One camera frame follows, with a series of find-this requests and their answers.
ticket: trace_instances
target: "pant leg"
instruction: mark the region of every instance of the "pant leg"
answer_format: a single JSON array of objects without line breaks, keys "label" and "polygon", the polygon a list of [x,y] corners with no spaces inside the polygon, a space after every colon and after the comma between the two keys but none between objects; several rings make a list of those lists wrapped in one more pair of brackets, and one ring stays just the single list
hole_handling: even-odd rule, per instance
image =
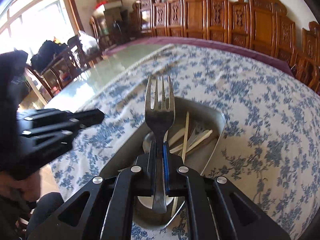
[{"label": "pant leg", "polygon": [[50,192],[41,197],[37,203],[37,207],[29,220],[26,238],[31,232],[42,222],[44,222],[53,212],[55,212],[64,203],[61,194],[58,192]]}]

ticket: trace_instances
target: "fork head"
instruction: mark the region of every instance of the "fork head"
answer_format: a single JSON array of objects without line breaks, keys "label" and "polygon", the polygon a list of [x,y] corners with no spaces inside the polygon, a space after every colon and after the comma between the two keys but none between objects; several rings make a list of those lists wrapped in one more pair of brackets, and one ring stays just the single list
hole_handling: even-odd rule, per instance
[{"label": "fork head", "polygon": [[168,76],[168,84],[169,84],[169,104],[168,108],[166,107],[166,97],[165,97],[165,89],[164,89],[164,77],[162,76],[162,100],[161,105],[158,101],[158,81],[156,79],[156,87],[155,87],[155,101],[153,105],[153,109],[151,108],[151,78],[148,80],[147,91],[146,91],[146,99],[145,99],[145,120],[148,127],[154,132],[156,135],[160,130],[161,132],[166,132],[174,122],[175,118],[175,106],[174,106],[174,95],[173,95],[173,87],[171,83],[170,76]]}]

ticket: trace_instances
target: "fork handle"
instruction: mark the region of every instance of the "fork handle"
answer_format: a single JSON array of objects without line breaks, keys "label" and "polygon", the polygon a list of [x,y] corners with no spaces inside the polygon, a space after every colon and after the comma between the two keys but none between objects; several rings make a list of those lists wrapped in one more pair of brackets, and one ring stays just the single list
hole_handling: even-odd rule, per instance
[{"label": "fork handle", "polygon": [[164,187],[163,140],[164,136],[156,137],[156,181],[152,210],[158,214],[167,212]]}]

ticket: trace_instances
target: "metal fork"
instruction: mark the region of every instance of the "metal fork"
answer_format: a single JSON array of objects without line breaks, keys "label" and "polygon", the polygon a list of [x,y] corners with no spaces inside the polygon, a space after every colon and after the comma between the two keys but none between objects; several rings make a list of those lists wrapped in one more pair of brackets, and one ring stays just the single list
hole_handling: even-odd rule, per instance
[{"label": "metal fork", "polygon": [[175,117],[174,96],[171,79],[168,76],[169,84],[169,108],[166,108],[164,78],[162,76],[162,101],[161,108],[158,102],[158,79],[156,79],[155,102],[151,109],[151,78],[148,80],[145,99],[145,120],[148,127],[153,131],[156,138],[156,182],[153,197],[152,210],[163,214],[167,212],[164,186],[164,165],[163,165],[163,140],[164,135],[173,125]]}]

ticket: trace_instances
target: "floral tablecloth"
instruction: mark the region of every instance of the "floral tablecloth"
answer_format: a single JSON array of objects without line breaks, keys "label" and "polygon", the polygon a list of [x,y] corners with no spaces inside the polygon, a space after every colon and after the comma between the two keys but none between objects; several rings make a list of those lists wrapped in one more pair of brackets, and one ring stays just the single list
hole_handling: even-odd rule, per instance
[{"label": "floral tablecloth", "polygon": [[[161,74],[171,76],[175,96],[225,114],[204,174],[226,176],[297,239],[320,204],[320,97],[269,65],[215,49],[166,46],[88,102],[82,110],[99,108],[105,120],[81,132],[73,150],[51,163],[63,198],[98,175],[142,124],[148,77]],[[132,239],[187,237],[185,212],[161,231],[132,228]]]}]

